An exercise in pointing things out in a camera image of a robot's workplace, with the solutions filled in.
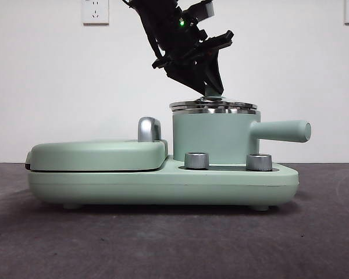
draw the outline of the chrome knob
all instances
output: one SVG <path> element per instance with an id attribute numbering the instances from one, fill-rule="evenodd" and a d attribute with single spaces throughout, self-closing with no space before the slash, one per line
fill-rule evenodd
<path id="1" fill-rule="evenodd" d="M 269 154 L 247 155 L 245 168 L 247 170 L 253 170 L 253 171 L 271 171 L 273 170 L 272 155 L 269 155 Z"/>
<path id="2" fill-rule="evenodd" d="M 185 168 L 191 170 L 208 170 L 209 155 L 203 152 L 189 152 L 185 154 Z"/>

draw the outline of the gray surface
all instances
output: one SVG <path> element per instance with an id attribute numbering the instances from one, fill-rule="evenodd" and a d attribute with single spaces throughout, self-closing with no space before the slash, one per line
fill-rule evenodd
<path id="1" fill-rule="evenodd" d="M 87 206 L 36 200 L 0 164 L 0 278 L 349 278 L 349 164 L 288 164 L 294 200 L 238 206 Z"/>

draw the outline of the robotic arm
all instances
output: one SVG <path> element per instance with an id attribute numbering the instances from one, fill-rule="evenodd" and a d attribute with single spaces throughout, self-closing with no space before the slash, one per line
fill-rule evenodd
<path id="1" fill-rule="evenodd" d="M 157 60 L 155 68 L 164 68 L 167 76 L 203 95 L 222 95 L 218 54 L 232 44 L 229 30 L 208 38 L 197 24 L 214 15 L 212 0 L 204 0 L 182 11 L 178 0 L 123 0 L 141 17 L 149 43 Z"/>

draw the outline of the silver handle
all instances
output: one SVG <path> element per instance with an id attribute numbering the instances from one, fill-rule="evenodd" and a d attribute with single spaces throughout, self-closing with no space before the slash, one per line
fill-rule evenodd
<path id="1" fill-rule="evenodd" d="M 138 142 L 154 142 L 161 139 L 160 121 L 153 117 L 142 117 L 138 122 Z"/>

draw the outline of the mint green pot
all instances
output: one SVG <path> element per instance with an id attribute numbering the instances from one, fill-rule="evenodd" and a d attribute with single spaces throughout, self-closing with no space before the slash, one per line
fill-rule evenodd
<path id="1" fill-rule="evenodd" d="M 209 153 L 212 164 L 243 164 L 259 153 L 259 140 L 307 142 L 311 126 L 303 120 L 261 123 L 255 105 L 222 99 L 171 104 L 174 159 L 187 152 Z"/>

